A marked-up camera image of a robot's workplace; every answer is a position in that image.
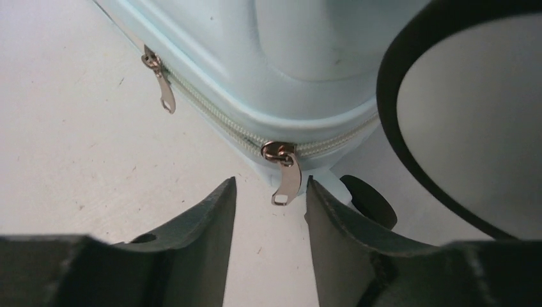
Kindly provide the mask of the light blue ribbed suitcase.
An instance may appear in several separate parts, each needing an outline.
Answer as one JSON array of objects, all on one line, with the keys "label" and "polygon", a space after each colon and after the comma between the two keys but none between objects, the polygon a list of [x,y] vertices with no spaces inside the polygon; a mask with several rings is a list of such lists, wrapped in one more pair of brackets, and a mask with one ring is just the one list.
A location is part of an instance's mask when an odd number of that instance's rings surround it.
[{"label": "light blue ribbed suitcase", "polygon": [[540,1],[99,1],[269,184],[298,194],[381,127],[441,204],[499,239],[541,238]]}]

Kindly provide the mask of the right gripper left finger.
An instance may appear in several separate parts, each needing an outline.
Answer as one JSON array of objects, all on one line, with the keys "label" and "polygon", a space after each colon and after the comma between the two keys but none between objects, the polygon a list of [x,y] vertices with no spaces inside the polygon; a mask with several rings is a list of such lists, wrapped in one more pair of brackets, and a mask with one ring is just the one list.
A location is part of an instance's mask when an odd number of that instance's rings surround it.
[{"label": "right gripper left finger", "polygon": [[2,306],[222,306],[236,180],[130,242],[3,235]]}]

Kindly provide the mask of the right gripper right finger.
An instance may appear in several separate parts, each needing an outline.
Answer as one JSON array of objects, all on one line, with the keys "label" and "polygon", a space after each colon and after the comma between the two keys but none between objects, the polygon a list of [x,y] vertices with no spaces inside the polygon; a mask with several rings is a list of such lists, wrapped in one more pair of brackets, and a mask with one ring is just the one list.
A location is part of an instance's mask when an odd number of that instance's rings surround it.
[{"label": "right gripper right finger", "polygon": [[431,246],[393,232],[397,216],[364,181],[344,176],[353,205],[315,179],[306,222],[320,306],[540,306],[541,243]]}]

